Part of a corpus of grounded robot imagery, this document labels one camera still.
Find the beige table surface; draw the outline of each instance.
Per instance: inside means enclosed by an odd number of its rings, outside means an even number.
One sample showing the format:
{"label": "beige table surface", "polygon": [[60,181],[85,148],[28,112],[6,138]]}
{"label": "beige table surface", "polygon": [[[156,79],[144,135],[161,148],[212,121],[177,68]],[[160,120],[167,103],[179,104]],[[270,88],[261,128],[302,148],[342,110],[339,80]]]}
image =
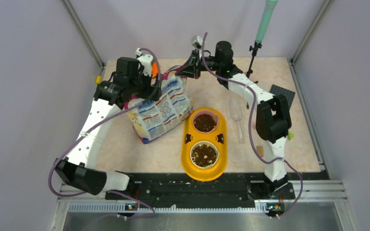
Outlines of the beige table surface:
{"label": "beige table surface", "polygon": [[[174,65],[181,65],[186,59],[161,59],[160,68],[165,72]],[[235,64],[246,71],[250,58],[234,58]],[[115,71],[116,61],[109,61],[104,79],[109,79]],[[272,84],[297,92],[287,59],[285,57],[256,58],[253,64],[252,81],[259,81],[258,86],[269,91]],[[226,172],[263,172],[264,164],[253,153],[248,136],[249,111],[243,99],[244,117],[242,126],[245,142],[237,141],[236,125],[231,119],[227,106],[229,97],[234,94],[221,86],[215,77],[203,72],[200,79],[188,79],[185,91],[193,100],[194,109],[210,107],[221,112],[227,121],[228,163]],[[285,158],[293,167],[301,172],[319,172],[317,156],[310,133],[303,115],[303,110],[297,94],[291,109],[291,131],[295,137],[287,141]],[[180,152],[184,123],[177,125],[169,134],[164,134],[157,140],[143,144],[132,128],[127,115],[115,118],[103,142],[97,159],[96,169],[102,171],[124,172],[184,172],[181,166]],[[253,131],[255,145],[262,145],[263,140]]]}

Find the clear plastic scoop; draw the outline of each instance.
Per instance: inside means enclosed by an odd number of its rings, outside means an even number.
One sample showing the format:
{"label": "clear plastic scoop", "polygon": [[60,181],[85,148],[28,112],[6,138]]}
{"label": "clear plastic scoop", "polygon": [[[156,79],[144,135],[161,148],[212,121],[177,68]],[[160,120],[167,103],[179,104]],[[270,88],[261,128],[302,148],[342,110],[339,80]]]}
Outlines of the clear plastic scoop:
{"label": "clear plastic scoop", "polygon": [[242,123],[240,122],[243,118],[242,107],[240,106],[240,102],[237,96],[230,97],[229,100],[229,113],[230,117],[236,123],[236,133],[238,137],[239,143],[244,143],[245,139],[243,137],[243,128]]}

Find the white wall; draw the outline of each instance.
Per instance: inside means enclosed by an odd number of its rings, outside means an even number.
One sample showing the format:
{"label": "white wall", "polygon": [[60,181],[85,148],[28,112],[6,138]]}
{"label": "white wall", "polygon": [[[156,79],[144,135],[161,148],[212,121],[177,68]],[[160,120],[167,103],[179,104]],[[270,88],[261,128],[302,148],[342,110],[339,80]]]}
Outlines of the white wall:
{"label": "white wall", "polygon": [[335,1],[298,62],[330,172],[370,230],[370,1]]}
{"label": "white wall", "polygon": [[98,73],[60,1],[0,0],[0,231],[48,229],[48,172],[76,139]]}
{"label": "white wall", "polygon": [[[134,56],[137,47],[158,58],[187,58],[193,35],[209,32],[207,49],[233,44],[235,57],[251,55],[265,0],[72,0],[103,60]],[[323,0],[281,0],[259,56],[292,57]]]}

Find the yellow tray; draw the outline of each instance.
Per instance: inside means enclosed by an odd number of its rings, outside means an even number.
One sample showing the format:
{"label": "yellow tray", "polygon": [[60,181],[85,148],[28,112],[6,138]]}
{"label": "yellow tray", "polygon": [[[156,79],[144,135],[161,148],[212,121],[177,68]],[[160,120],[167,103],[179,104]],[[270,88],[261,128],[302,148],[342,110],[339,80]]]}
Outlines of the yellow tray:
{"label": "yellow tray", "polygon": [[[216,130],[208,134],[203,134],[197,131],[193,126],[193,118],[195,114],[204,110],[211,111],[219,116]],[[212,143],[219,152],[218,161],[216,164],[207,169],[196,167],[191,161],[191,149],[200,141],[208,141]],[[214,180],[223,174],[227,165],[227,134],[226,120],[220,112],[207,107],[199,108],[195,110],[185,121],[184,134],[182,138],[181,164],[182,168],[189,177],[199,181]]]}

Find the teal tube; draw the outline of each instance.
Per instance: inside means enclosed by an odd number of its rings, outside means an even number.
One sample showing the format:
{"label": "teal tube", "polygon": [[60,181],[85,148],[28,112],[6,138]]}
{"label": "teal tube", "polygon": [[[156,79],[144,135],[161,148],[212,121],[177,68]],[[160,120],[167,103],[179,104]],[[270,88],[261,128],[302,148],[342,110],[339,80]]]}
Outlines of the teal tube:
{"label": "teal tube", "polygon": [[257,43],[261,43],[264,38],[264,34],[266,33],[267,26],[269,26],[270,18],[272,17],[273,10],[276,7],[277,2],[278,0],[266,0],[266,7],[264,8],[259,29],[257,30],[256,35]]}

